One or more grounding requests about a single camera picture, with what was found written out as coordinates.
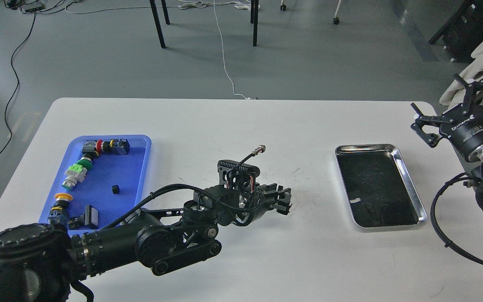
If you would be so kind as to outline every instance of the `robotic arm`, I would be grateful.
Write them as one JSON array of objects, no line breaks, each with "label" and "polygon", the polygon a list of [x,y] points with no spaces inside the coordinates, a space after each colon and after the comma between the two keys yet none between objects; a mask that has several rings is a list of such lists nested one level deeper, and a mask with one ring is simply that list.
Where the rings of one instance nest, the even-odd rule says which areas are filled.
[{"label": "robotic arm", "polygon": [[[93,294],[81,283],[87,276],[139,261],[161,276],[217,256],[218,225],[247,226],[264,213],[287,215],[289,188],[256,182],[260,170],[245,161],[265,151],[259,146],[241,162],[217,164],[219,185],[199,189],[172,184],[143,201],[105,228],[69,237],[63,225],[30,224],[0,232],[0,301],[63,302],[70,286],[88,302]],[[147,202],[165,193],[190,189],[183,208],[147,210]],[[161,219],[179,216],[164,225]]]},{"label": "robotic arm", "polygon": [[[467,83],[459,75],[455,75],[455,77],[465,87],[463,103],[441,116],[423,115],[413,103],[411,105],[416,111],[416,115],[411,128],[432,148],[436,147],[441,139],[446,138],[466,162],[481,162],[480,166],[471,171],[471,174],[461,173],[444,184],[431,204],[430,216],[431,224],[439,238],[445,243],[445,247],[450,247],[461,256],[483,265],[483,260],[466,252],[445,235],[437,224],[435,216],[435,206],[439,197],[452,184],[464,180],[466,180],[464,185],[467,187],[476,187],[475,198],[483,211],[483,105],[481,105],[483,79],[479,82]],[[424,132],[422,129],[424,126],[439,128],[439,134]]]}]

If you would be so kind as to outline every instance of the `white table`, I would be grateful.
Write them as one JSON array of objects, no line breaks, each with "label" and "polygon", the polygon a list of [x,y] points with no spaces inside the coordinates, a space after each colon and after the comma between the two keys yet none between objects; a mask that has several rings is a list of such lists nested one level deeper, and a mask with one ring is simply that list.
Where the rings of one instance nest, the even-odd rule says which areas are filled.
[{"label": "white table", "polygon": [[[249,227],[221,227],[217,257],[162,277],[133,263],[88,279],[96,301],[483,301],[483,266],[445,249],[431,225],[364,233],[351,221],[339,145],[397,146],[427,210],[462,172],[448,141],[430,149],[410,129],[413,114],[403,102],[59,99],[1,197],[0,231],[38,220],[77,136],[148,135],[143,196],[169,183],[211,187],[218,160],[241,160],[265,144],[266,153],[248,163],[261,169],[260,183],[292,188],[289,216],[269,212]],[[191,198],[176,191],[147,208],[178,208]],[[483,212],[472,189],[451,187],[438,209],[447,235],[483,258]]]}]

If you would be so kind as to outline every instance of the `metal connector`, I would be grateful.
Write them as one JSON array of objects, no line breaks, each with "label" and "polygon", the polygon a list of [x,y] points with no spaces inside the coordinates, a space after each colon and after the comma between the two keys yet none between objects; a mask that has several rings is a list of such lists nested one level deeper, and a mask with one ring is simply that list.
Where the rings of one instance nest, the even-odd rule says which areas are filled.
[{"label": "metal connector", "polygon": [[253,150],[253,152],[251,152],[251,153],[253,153],[254,156],[257,156],[259,153],[264,153],[264,151],[266,151],[266,146],[260,145],[255,150]]}]

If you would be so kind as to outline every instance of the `chair leg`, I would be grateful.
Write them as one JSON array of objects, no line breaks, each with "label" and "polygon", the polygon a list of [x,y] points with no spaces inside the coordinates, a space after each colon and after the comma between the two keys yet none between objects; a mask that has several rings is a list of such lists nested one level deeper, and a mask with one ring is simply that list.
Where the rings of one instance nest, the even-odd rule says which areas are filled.
[{"label": "chair leg", "polygon": [[258,34],[258,0],[253,0],[254,6],[251,8],[251,14],[254,12],[254,23],[253,23],[253,46],[257,45],[257,34]]},{"label": "chair leg", "polygon": [[251,24],[254,22],[254,0],[251,0]]},{"label": "chair leg", "polygon": [[156,8],[156,2],[150,0],[150,8],[152,8],[152,15],[154,16],[154,23],[156,23],[156,30],[158,31],[159,44],[162,48],[165,48],[165,40],[163,40],[163,32],[161,32],[161,24],[159,23],[158,9]]},{"label": "chair leg", "polygon": [[167,12],[167,4],[165,3],[165,0],[161,0],[161,7],[163,7],[163,16],[165,17],[165,23],[167,25],[171,24],[169,21],[169,13]]}]

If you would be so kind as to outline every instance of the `stainless steel tray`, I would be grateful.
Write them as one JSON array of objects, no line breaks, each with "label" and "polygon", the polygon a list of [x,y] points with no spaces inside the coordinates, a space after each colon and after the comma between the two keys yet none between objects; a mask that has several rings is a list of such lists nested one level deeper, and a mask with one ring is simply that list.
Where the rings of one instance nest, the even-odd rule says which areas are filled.
[{"label": "stainless steel tray", "polygon": [[426,223],[426,211],[397,147],[339,146],[335,156],[351,217],[360,228],[391,231]]}]

